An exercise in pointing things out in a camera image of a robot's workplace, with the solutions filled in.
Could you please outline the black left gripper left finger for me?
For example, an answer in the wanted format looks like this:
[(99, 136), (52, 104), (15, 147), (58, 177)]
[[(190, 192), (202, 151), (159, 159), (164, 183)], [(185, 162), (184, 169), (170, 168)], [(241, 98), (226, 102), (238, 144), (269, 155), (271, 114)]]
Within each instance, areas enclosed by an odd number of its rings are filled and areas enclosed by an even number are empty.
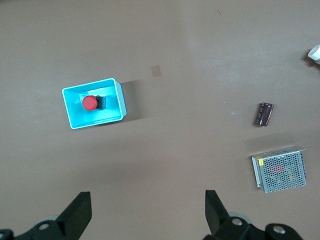
[(27, 232), (15, 236), (1, 229), (2, 240), (78, 240), (92, 219), (91, 193), (80, 192), (55, 220), (37, 223)]

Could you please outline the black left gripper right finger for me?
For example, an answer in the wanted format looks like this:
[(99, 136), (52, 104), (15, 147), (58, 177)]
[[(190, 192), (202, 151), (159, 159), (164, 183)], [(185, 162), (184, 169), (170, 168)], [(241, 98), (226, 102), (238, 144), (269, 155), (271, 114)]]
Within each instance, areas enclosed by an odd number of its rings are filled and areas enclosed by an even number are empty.
[(211, 234), (205, 240), (301, 240), (292, 227), (270, 223), (258, 229), (239, 216), (230, 216), (215, 190), (205, 191), (205, 217)]

